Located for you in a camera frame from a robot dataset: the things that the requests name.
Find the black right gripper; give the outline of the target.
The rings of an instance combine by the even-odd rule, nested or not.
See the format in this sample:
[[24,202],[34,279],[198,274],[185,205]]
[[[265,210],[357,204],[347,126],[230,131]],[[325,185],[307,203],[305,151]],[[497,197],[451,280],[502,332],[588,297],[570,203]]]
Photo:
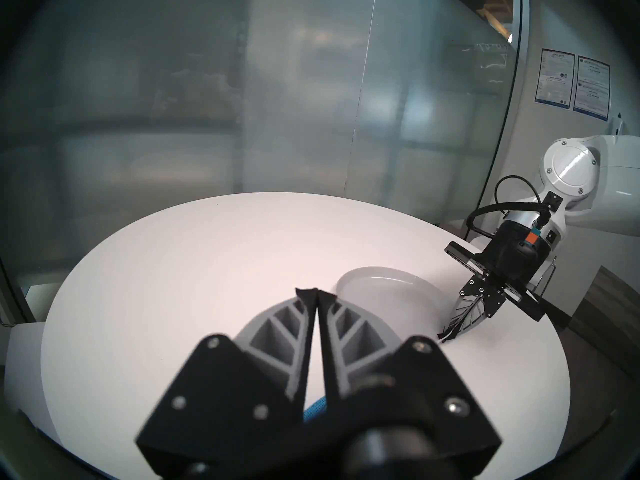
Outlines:
[[447,254],[471,271],[440,331],[441,341],[451,341],[493,317],[507,302],[533,321],[544,309],[534,295],[532,281],[561,239],[556,224],[539,232],[522,224],[501,224],[483,251],[473,253],[450,242]]

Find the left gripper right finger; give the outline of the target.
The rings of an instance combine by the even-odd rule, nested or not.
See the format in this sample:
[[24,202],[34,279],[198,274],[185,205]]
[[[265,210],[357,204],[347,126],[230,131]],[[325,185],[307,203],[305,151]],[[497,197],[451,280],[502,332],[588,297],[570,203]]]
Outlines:
[[474,479],[502,445],[432,339],[319,291],[321,479]]

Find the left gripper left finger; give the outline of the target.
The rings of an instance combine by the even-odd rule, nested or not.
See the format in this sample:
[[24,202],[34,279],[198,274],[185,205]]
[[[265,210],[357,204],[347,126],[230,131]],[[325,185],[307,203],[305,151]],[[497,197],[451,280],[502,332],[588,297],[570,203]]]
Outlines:
[[296,289],[235,338],[201,339],[136,437],[155,474],[225,465],[303,422],[318,293]]

